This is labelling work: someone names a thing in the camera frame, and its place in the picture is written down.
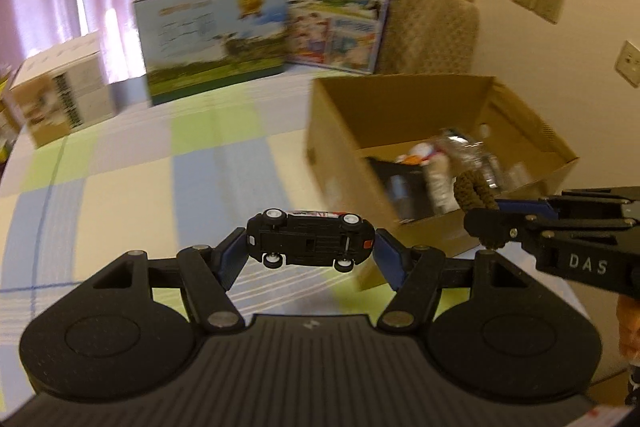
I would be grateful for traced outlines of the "person's right hand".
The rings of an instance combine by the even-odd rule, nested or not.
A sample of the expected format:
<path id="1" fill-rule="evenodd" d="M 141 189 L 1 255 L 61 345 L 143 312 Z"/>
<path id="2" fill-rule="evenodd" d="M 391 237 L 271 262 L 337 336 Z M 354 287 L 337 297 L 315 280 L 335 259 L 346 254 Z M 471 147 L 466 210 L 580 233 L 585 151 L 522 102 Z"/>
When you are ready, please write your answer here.
<path id="1" fill-rule="evenodd" d="M 620 295 L 617 301 L 618 347 L 628 361 L 638 361 L 640 355 L 640 303 Z"/>

